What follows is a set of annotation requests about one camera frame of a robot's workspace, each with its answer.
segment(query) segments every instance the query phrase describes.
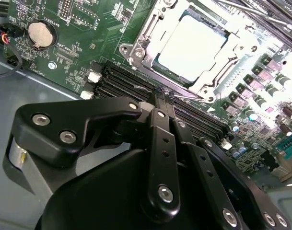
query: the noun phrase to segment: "mounting hole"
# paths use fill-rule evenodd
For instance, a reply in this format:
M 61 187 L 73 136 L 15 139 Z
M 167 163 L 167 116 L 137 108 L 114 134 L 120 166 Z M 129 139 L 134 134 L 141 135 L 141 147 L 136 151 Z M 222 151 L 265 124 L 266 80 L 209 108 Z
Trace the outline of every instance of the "mounting hole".
M 121 48 L 121 52 L 124 53 L 124 54 L 126 54 L 128 52 L 128 48 L 126 48 L 125 46 L 123 46 Z
M 207 174 L 208 174 L 210 177 L 213 177 L 213 176 L 214 176 L 213 173 L 212 173 L 211 171 L 209 171 L 209 170 L 207 170 Z
M 251 47 L 251 52 L 256 52 L 257 51 L 257 46 L 253 46 L 253 47 Z
M 163 151 L 162 154 L 165 156 L 165 157 L 169 157 L 169 153 L 167 151 Z

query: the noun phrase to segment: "silver screw head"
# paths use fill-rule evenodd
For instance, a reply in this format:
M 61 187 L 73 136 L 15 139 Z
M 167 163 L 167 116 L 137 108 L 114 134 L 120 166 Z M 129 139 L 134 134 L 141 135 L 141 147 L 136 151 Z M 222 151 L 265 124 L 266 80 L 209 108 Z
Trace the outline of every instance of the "silver screw head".
M 33 116 L 32 121 L 38 126 L 47 126 L 50 124 L 50 118 L 43 114 L 36 114 Z
M 129 103 L 129 106 L 132 108 L 132 109 L 137 109 L 137 106 L 133 103 Z
M 212 147 L 212 143 L 209 140 L 206 140 L 205 143 L 207 144 L 207 146 Z
M 180 125 L 182 128 L 185 128 L 185 127 L 186 127 L 186 125 L 185 125 L 184 122 L 182 122 L 182 121 L 179 121 L 179 125 Z
M 49 69 L 57 69 L 58 65 L 54 61 L 48 63 Z
M 159 196 L 166 203 L 171 203 L 174 199 L 172 191 L 166 186 L 159 187 Z
M 162 112 L 158 112 L 159 116 L 161 117 L 165 117 L 165 114 L 163 114 Z
M 224 208 L 222 211 L 223 217 L 225 218 L 225 220 L 232 226 L 232 227 L 236 227 L 237 226 L 237 220 L 235 218 L 235 216 L 233 215 L 233 213 L 231 211 L 229 211 L 228 209 Z
M 62 142 L 66 144 L 72 144 L 77 140 L 77 137 L 75 136 L 75 134 L 69 131 L 62 132 L 59 135 L 59 138 L 61 139 Z
M 285 221 L 285 219 L 282 216 L 280 216 L 279 214 L 276 214 L 276 217 L 282 226 L 284 226 L 284 227 L 288 226 L 287 222 Z
M 121 48 L 121 52 L 124 53 L 124 54 L 126 54 L 128 52 L 128 48 L 126 48 L 125 46 L 123 46 Z
M 270 225 L 270 226 L 273 226 L 275 227 L 276 226 L 276 223 L 274 221 L 274 219 L 267 213 L 264 213 L 264 217 L 265 217 L 265 220 L 267 221 L 267 223 Z

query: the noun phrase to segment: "pivot bolt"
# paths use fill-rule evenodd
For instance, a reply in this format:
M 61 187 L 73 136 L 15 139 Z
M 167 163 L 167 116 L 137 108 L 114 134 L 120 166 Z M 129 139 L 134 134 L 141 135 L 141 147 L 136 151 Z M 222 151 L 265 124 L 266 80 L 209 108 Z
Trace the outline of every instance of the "pivot bolt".
M 172 191 L 166 186 L 159 187 L 159 196 L 166 203 L 171 203 L 174 199 Z
M 51 122 L 50 118 L 43 114 L 34 115 L 32 121 L 38 126 L 47 126 Z
M 279 214 L 276 214 L 276 217 L 282 226 L 284 226 L 284 227 L 288 226 L 287 222 L 285 221 L 285 219 L 282 216 L 280 216 Z
M 264 213 L 264 217 L 265 217 L 265 220 L 267 221 L 267 223 L 270 225 L 270 226 L 273 226 L 275 227 L 276 226 L 276 223 L 274 221 L 274 219 L 267 213 Z
M 186 127 L 186 125 L 185 125 L 184 122 L 182 122 L 182 121 L 179 121 L 179 125 L 180 125 L 182 128 L 185 128 L 185 127 Z
M 75 134 L 69 131 L 62 132 L 59 138 L 61 139 L 62 142 L 66 144 L 72 144 L 77 140 L 77 137 L 75 136 Z
M 233 213 L 231 211 L 229 211 L 228 209 L 224 208 L 222 211 L 223 217 L 225 218 L 225 220 L 232 226 L 232 227 L 236 227 L 237 226 L 237 220 L 235 218 L 235 216 L 233 215 Z
M 205 143 L 207 144 L 207 146 L 212 147 L 212 143 L 209 140 L 206 140 Z

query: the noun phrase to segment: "green circuit board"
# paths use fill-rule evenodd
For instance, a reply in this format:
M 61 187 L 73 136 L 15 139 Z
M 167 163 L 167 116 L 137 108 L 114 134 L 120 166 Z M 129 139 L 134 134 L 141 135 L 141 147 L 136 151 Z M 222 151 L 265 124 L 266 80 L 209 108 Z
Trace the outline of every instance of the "green circuit board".
M 30 22 L 42 19 L 53 25 L 58 34 L 56 45 L 43 51 L 35 50 L 27 36 L 11 39 L 11 43 L 18 48 L 22 57 L 31 63 L 31 71 L 77 94 L 84 90 L 84 77 L 93 61 L 99 63 L 112 61 L 134 73 L 137 78 L 158 84 L 146 75 L 132 70 L 118 50 L 120 44 L 135 42 L 155 2 L 155 0 L 11 0 L 9 8 L 11 23 L 27 29 Z M 249 104 L 234 115 L 227 112 L 223 105 L 230 102 L 228 96 L 235 91 L 239 83 L 245 84 L 243 78 L 260 62 L 264 54 L 273 57 L 277 63 L 282 63 L 292 53 L 287 47 L 280 52 L 281 47 L 275 42 L 269 42 L 273 36 L 261 26 L 257 26 L 255 35 L 263 45 L 263 52 L 253 57 L 242 58 L 216 89 L 218 99 L 215 103 L 185 100 L 195 109 L 223 123 L 230 124 L 236 121 L 239 124 L 240 132 L 237 136 L 247 146 L 247 151 L 240 158 L 233 160 L 241 170 L 248 173 L 258 170 L 255 165 L 262 160 L 263 152 L 270 150 L 274 156 L 278 155 L 281 150 L 277 146 L 287 137 L 278 127 L 269 127 L 264 121 L 266 119 L 250 121 L 245 115 Z M 55 63 L 57 67 L 49 68 L 50 62 Z M 271 84 L 271 81 L 265 82 L 263 92 Z M 272 106 L 277 111 L 286 106 L 292 108 L 292 97 L 279 103 L 275 102 Z M 283 122 L 290 126 L 292 120 L 286 116 L 283 116 L 283 119 Z M 268 129 L 267 133 L 263 133 L 265 128 Z M 258 144 L 258 149 L 252 148 L 254 143 Z
M 58 32 L 58 41 L 55 47 L 44 51 L 34 50 L 26 36 L 11 42 L 24 59 L 32 62 L 31 71 L 81 93 L 85 83 L 84 75 L 93 60 L 124 62 L 118 46 L 120 43 L 134 42 L 153 2 L 154 0 L 13 0 L 9 8 L 10 22 L 27 28 L 29 22 L 46 20 Z M 125 21 L 121 21 L 123 9 L 131 14 Z M 57 64 L 57 69 L 48 68 L 51 61 Z

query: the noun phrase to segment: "small chip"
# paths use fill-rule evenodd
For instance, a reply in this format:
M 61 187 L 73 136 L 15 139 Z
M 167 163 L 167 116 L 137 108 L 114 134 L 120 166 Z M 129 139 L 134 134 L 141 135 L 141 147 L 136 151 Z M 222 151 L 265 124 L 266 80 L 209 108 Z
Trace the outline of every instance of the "small chip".
M 276 140 L 274 138 L 268 138 L 267 142 L 273 144 Z
M 267 134 L 269 132 L 269 129 L 268 128 L 264 128 L 261 130 L 261 133 L 262 134 Z
M 251 160 L 246 160 L 246 161 L 244 161 L 244 162 L 245 162 L 245 164 L 251 164 L 251 163 L 252 163 Z
M 267 113 L 271 114 L 272 112 L 274 112 L 274 108 L 270 107 L 267 110 L 265 110 Z
M 237 96 L 236 94 L 232 94 L 229 96 L 230 100 L 239 107 L 244 107 L 248 105 L 248 102 Z
M 252 72 L 265 81 L 270 81 L 273 79 L 273 76 L 267 71 L 265 71 L 263 68 L 261 68 L 260 66 L 254 67 L 252 69 Z
M 284 117 L 281 115 L 276 116 L 277 121 L 283 121 Z
M 127 9 L 124 9 L 122 12 L 122 15 L 124 17 L 126 17 L 127 19 L 129 19 L 131 17 L 132 13 L 130 11 L 128 11 Z
M 262 64 L 273 71 L 281 71 L 282 66 L 275 60 L 273 60 L 270 56 L 267 54 L 264 54 L 262 57 Z
M 245 86 L 243 86 L 241 84 L 236 89 L 245 98 L 255 97 L 255 94 L 253 92 L 251 92 L 249 89 L 247 89 Z
M 247 75 L 244 81 L 255 90 L 264 89 L 264 86 L 250 75 Z
M 236 114 L 238 112 L 237 108 L 235 108 L 234 106 L 232 106 L 229 103 L 225 103 L 223 105 L 223 108 L 225 109 L 226 112 L 230 113 L 230 114 Z
M 257 74 L 261 79 L 265 81 L 273 80 L 273 76 L 265 70 L 262 70 L 259 74 Z
M 274 70 L 274 71 L 279 71 L 280 72 L 282 70 L 282 66 L 278 62 L 276 62 L 274 60 L 270 61 L 267 64 L 267 67 L 272 69 L 272 70 Z

